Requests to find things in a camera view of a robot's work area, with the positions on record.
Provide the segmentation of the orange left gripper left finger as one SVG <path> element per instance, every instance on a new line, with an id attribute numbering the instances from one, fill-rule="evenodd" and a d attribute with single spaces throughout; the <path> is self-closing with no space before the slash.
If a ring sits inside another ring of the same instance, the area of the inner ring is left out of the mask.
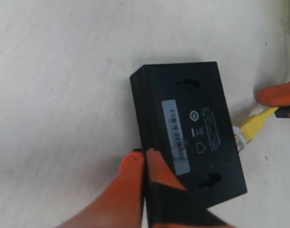
<path id="1" fill-rule="evenodd" d="M 140 228 L 145 159 L 140 150 L 127 154 L 119 173 L 91 204 L 60 228 Z"/>

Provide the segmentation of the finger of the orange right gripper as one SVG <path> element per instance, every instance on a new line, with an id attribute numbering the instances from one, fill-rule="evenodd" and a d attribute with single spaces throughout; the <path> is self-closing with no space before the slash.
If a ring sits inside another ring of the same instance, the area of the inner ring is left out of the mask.
<path id="1" fill-rule="evenodd" d="M 260 90 L 257 93 L 257 101 L 268 107 L 290 106 L 290 81 Z"/>
<path id="2" fill-rule="evenodd" d="M 282 106 L 274 114 L 277 118 L 290 119 L 290 106 Z"/>

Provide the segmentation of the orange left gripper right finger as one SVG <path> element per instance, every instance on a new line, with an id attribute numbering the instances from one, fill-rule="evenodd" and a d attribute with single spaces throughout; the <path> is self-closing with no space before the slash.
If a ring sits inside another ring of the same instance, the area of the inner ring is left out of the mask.
<path id="1" fill-rule="evenodd" d="M 146 151 L 147 212 L 150 228 L 232 228 L 188 193 L 170 170 L 160 151 Z"/>

